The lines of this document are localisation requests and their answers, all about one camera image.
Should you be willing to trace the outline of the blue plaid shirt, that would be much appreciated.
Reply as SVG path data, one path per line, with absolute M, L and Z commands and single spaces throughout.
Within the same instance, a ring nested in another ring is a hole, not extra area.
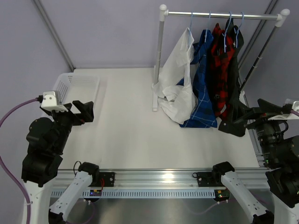
M 197 103 L 190 118 L 179 125 L 181 128 L 216 128 L 218 126 L 206 84 L 208 52 L 213 40 L 214 37 L 208 29 L 202 31 L 199 42 L 193 44 L 194 54 L 191 65 L 196 65 L 197 69 L 193 78 L 192 90 L 197 98 Z

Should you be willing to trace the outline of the white shirt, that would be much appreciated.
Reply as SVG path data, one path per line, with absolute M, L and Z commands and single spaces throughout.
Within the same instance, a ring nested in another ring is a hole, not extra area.
M 193 43 L 192 33 L 186 28 L 159 72 L 158 83 L 154 85 L 158 105 L 172 121 L 181 125 L 190 118 L 197 102 L 192 90 L 190 67 Z

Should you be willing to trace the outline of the light blue wire hanger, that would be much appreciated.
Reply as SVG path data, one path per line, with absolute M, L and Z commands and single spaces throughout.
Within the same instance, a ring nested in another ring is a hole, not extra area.
M 188 33 L 188 46 L 191 45 L 191 36 L 192 36 L 192 20 L 193 20 L 193 11 L 191 11 L 190 16 L 190 25 L 189 25 L 189 33 Z

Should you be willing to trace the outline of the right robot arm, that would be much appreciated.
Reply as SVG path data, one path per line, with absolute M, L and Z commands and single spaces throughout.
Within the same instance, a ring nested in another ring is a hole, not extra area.
M 246 113 L 234 122 L 252 119 L 245 125 L 254 129 L 262 150 L 267 183 L 273 196 L 275 211 L 262 206 L 240 181 L 229 162 L 213 166 L 211 179 L 223 185 L 237 200 L 251 224 L 297 224 L 299 222 L 299 137 L 284 139 L 287 121 L 298 119 L 299 102 L 287 99 L 277 106 L 258 99 L 258 107 L 246 109 Z

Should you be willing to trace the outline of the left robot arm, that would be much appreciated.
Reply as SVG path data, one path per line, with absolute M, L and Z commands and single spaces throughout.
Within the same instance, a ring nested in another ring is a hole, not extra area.
M 88 186 L 100 182 L 98 165 L 83 162 L 72 183 L 50 205 L 53 185 L 63 160 L 63 150 L 73 126 L 91 123 L 93 102 L 75 100 L 64 105 L 66 111 L 47 112 L 52 117 L 33 121 L 26 137 L 28 154 L 22 162 L 21 179 L 27 191 L 27 212 L 31 224 L 65 224 L 69 213 Z

